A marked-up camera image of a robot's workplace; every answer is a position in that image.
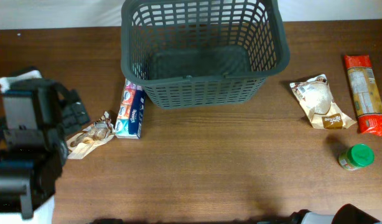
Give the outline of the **beige bread bun package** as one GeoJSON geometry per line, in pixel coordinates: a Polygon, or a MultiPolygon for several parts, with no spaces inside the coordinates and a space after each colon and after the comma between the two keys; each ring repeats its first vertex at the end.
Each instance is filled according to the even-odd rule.
{"type": "Polygon", "coordinates": [[[356,124],[336,104],[325,74],[289,86],[313,128],[348,129],[356,124]]]}

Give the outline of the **green lidded jar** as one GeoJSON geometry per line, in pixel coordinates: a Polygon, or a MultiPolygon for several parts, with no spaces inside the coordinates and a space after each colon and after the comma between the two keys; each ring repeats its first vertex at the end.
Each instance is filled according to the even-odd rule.
{"type": "Polygon", "coordinates": [[[356,144],[338,156],[338,163],[349,171],[368,167],[375,161],[373,150],[365,144],[356,144]]]}

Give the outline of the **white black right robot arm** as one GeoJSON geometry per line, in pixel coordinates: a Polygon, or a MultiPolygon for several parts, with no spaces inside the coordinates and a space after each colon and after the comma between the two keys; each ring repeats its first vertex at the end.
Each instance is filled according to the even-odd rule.
{"type": "Polygon", "coordinates": [[[382,220],[348,203],[334,215],[324,215],[310,210],[294,212],[286,223],[291,224],[382,224],[382,220]]]}

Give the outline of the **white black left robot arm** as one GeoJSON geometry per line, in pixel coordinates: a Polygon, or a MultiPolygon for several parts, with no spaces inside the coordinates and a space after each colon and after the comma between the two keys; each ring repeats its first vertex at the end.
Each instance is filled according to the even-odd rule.
{"type": "Polygon", "coordinates": [[[90,118],[76,90],[37,69],[0,78],[0,223],[51,223],[67,136],[90,118]]]}

